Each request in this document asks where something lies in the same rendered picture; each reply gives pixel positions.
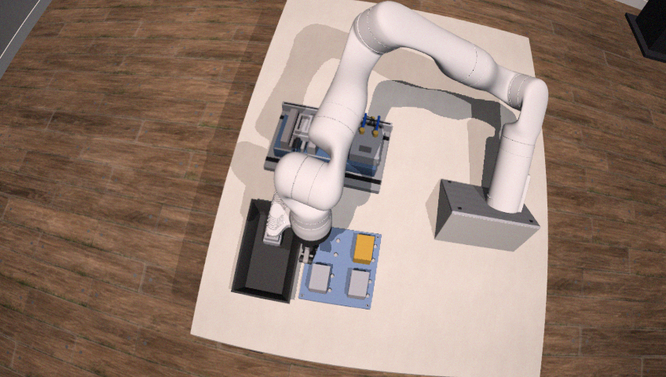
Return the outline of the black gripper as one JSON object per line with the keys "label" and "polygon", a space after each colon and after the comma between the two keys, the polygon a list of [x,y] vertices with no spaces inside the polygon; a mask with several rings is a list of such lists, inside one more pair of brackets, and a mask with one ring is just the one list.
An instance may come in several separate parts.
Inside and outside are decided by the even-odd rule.
{"label": "black gripper", "polygon": [[316,251],[318,250],[318,247],[319,247],[320,243],[323,243],[330,236],[331,229],[330,229],[330,231],[328,232],[328,234],[326,236],[324,236],[323,238],[321,238],[319,240],[313,240],[313,241],[304,240],[304,239],[300,238],[299,236],[297,236],[295,234],[293,229],[292,229],[292,232],[293,232],[295,238],[300,243],[302,243],[303,252],[301,253],[300,258],[298,259],[299,262],[311,265],[313,263],[313,259],[315,257]]}

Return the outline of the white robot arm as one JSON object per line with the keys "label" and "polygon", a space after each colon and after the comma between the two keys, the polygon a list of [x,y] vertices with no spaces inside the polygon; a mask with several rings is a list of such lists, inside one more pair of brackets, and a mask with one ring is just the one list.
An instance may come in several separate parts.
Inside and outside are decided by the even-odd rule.
{"label": "white robot arm", "polygon": [[521,111],[517,121],[503,125],[486,203],[502,212],[522,211],[547,109],[546,83],[498,65],[481,47],[405,5],[384,1],[353,21],[338,69],[310,124],[309,139],[330,162],[290,152],[276,165],[268,236],[277,238],[288,227],[309,241],[328,234],[331,209],[342,197],[349,149],[367,107],[369,76],[384,53],[401,47],[425,53],[450,79]]}

